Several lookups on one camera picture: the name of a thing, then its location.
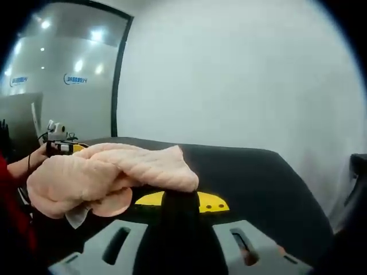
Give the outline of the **person's left hand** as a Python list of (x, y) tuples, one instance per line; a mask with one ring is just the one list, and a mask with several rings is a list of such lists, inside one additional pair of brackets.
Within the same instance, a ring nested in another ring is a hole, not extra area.
[(29, 170), (37, 168), (48, 158), (46, 149), (46, 144), (43, 144), (28, 156)]

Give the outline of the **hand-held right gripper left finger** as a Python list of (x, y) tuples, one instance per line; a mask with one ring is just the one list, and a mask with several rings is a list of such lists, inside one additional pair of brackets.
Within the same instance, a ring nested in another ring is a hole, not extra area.
[(168, 215), (156, 228), (117, 220), (49, 267), (51, 274), (179, 274), (180, 248)]

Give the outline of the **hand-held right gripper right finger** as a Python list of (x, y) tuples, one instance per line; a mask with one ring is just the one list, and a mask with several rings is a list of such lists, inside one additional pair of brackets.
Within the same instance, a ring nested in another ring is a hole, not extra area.
[(309, 274), (226, 201), (204, 192), (179, 195), (179, 271), (183, 274)]

